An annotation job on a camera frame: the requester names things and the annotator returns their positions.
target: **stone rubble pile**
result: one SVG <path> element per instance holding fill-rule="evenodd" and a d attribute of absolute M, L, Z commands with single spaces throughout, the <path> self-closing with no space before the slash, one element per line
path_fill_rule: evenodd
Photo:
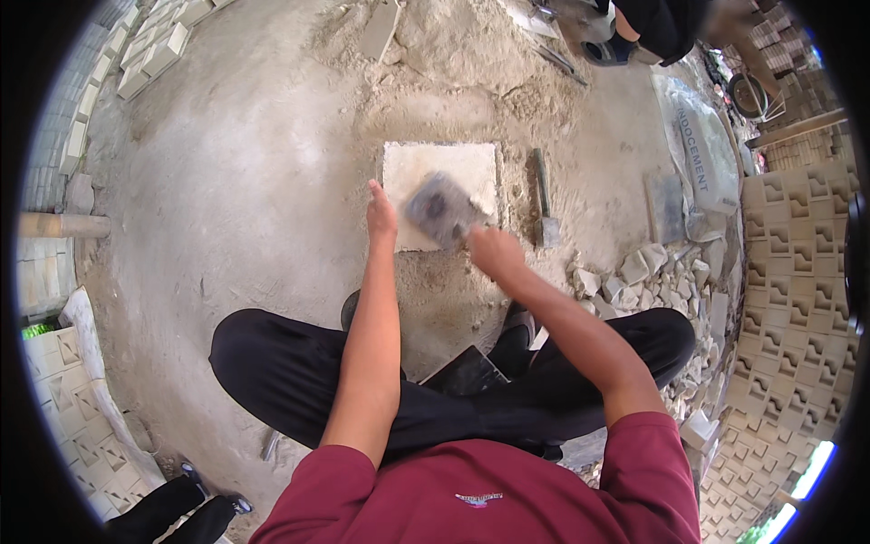
<path fill-rule="evenodd" d="M 698 410 L 704 410 L 706 417 L 715 421 L 722 411 L 719 401 L 730 367 L 720 364 L 725 351 L 726 319 L 711 317 L 727 312 L 727 294 L 715 291 L 723 251 L 724 244 L 706 250 L 693 244 L 648 244 L 626 256 L 617 272 L 597 274 L 586 270 L 579 256 L 567 267 L 575 299 L 601 319 L 650 308 L 673 308 L 691 321 L 696 338 L 693 356 L 661 391 L 668 412 L 678 423 Z M 717 270 L 708 260 L 714 261 Z"/>

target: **sneaker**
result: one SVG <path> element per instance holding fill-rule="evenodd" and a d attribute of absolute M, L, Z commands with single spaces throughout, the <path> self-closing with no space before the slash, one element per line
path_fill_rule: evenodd
<path fill-rule="evenodd" d="M 209 490 L 205 488 L 205 484 L 203 483 L 202 477 L 197 472 L 197 469 L 189 462 L 182 461 L 181 463 L 181 473 L 193 480 L 193 483 L 197 484 L 199 490 L 203 492 L 203 496 L 208 499 L 211 494 Z"/>
<path fill-rule="evenodd" d="M 229 495 L 227 499 L 232 503 L 232 509 L 238 515 L 250 514 L 254 511 L 254 506 L 242 495 Z"/>

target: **hammer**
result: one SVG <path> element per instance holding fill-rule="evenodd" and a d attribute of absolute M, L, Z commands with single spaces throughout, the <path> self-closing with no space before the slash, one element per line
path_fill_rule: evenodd
<path fill-rule="evenodd" d="M 559 220 L 550 217 L 550 194 L 546 189 L 546 168 L 544 153 L 539 147 L 533 151 L 535 162 L 538 163 L 538 196 L 541 201 L 541 217 L 535 221 L 535 237 L 537 247 L 559 247 L 562 237 L 559 235 Z"/>

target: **black pants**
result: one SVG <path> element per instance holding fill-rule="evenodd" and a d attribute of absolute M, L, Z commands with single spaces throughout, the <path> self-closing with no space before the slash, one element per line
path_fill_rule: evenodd
<path fill-rule="evenodd" d="M 106 533 L 118 544 L 151 544 L 178 518 L 202 504 L 205 497 L 187 476 L 167 481 L 139 501 L 130 511 L 106 521 Z M 206 502 L 185 523 L 167 536 L 166 544 L 213 544 L 236 511 L 224 496 Z"/>
<path fill-rule="evenodd" d="M 607 324 L 646 362 L 659 389 L 692 356 L 694 330 L 674 310 L 657 308 Z M 266 425 L 314 448 L 329 418 L 346 338 L 345 332 L 263 310 L 240 310 L 217 326 L 209 359 L 236 402 Z M 534 452 L 603 426 L 598 389 L 547 341 L 522 378 L 475 395 L 448 397 L 403 380 L 384 459 L 471 438 Z"/>

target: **red t-shirt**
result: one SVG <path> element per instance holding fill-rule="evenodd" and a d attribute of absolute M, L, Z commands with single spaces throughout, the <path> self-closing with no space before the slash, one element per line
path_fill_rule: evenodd
<path fill-rule="evenodd" d="M 490 440 L 447 442 L 380 471 L 361 452 L 309 453 L 251 544 L 700 542 L 674 421 L 627 415 L 607 437 L 601 489 Z"/>

